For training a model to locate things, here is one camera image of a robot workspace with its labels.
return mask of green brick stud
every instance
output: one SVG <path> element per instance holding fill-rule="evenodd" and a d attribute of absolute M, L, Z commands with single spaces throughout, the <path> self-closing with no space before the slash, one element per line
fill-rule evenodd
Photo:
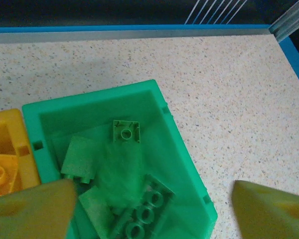
<path fill-rule="evenodd" d="M 113 142 L 136 141 L 140 142 L 140 124 L 136 121 L 113 121 Z"/>

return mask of yellow plastic bin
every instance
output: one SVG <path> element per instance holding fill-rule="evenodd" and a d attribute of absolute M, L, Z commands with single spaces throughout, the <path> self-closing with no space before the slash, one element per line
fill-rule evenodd
<path fill-rule="evenodd" d="M 0 112 L 0 196 L 39 184 L 20 111 Z"/>

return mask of green duplo brick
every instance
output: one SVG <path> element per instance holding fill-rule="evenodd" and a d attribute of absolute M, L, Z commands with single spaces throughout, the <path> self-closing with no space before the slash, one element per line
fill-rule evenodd
<path fill-rule="evenodd" d="M 135 141 L 140 143 L 140 123 L 136 121 L 113 121 L 113 142 Z"/>
<path fill-rule="evenodd" d="M 141 145 L 135 141 L 111 143 L 106 146 L 104 157 L 96 178 L 110 206 L 138 205 L 145 178 Z"/>
<path fill-rule="evenodd" d="M 133 209 L 116 239 L 154 239 L 161 230 L 174 193 L 150 175 L 146 176 L 146 191 L 142 204 Z"/>
<path fill-rule="evenodd" d="M 108 239 L 114 215 L 102 192 L 96 186 L 93 186 L 90 190 L 81 194 L 79 200 L 99 238 Z"/>
<path fill-rule="evenodd" d="M 66 178 L 79 177 L 82 183 L 90 183 L 95 177 L 101 151 L 101 144 L 88 138 L 73 136 L 61 173 Z"/>

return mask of speckled countertop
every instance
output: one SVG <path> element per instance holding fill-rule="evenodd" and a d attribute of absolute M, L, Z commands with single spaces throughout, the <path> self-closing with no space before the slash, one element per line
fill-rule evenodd
<path fill-rule="evenodd" d="M 235 179 L 299 194 L 299 80 L 275 38 L 0 45 L 0 110 L 156 79 L 214 201 L 212 238 L 238 238 Z"/>

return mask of yellow lego piece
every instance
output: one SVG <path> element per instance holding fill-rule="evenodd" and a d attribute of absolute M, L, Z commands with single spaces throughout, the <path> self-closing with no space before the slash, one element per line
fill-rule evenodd
<path fill-rule="evenodd" d="M 18 162 L 15 155 L 0 154 L 0 196 L 19 191 Z"/>
<path fill-rule="evenodd" d="M 244 239 L 299 239 L 299 196 L 235 181 L 231 197 Z"/>
<path fill-rule="evenodd" d="M 64 239 L 76 192 L 63 179 L 0 197 L 0 239 Z"/>
<path fill-rule="evenodd" d="M 0 154 L 15 155 L 21 189 L 40 184 L 21 113 L 18 109 L 0 112 Z"/>

